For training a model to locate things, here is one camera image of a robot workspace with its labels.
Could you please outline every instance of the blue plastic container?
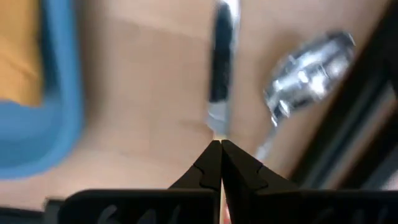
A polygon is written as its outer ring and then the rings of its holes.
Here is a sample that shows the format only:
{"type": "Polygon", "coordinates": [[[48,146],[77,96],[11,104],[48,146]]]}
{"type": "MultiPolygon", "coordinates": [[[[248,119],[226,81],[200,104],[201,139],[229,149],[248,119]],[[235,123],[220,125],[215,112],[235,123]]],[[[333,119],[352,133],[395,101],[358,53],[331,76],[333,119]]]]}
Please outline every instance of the blue plastic container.
{"type": "Polygon", "coordinates": [[[0,179],[26,177],[68,156],[83,126],[73,1],[42,0],[44,104],[0,102],[0,179]]]}

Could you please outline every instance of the wooden surface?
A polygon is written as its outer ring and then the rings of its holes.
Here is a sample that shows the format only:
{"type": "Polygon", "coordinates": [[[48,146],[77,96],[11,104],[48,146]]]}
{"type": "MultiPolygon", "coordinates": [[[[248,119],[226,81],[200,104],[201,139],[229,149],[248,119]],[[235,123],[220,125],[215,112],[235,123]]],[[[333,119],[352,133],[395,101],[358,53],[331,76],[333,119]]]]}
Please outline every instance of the wooden surface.
{"type": "MultiPolygon", "coordinates": [[[[271,68],[329,29],[359,49],[387,0],[242,2],[230,138],[253,153],[270,123],[261,98],[271,68]]],[[[205,123],[214,0],[78,1],[86,128],[73,154],[28,179],[0,182],[0,203],[40,209],[87,188],[164,188],[212,140],[205,123]]],[[[265,164],[288,175],[330,99],[288,120],[265,164]]]]}

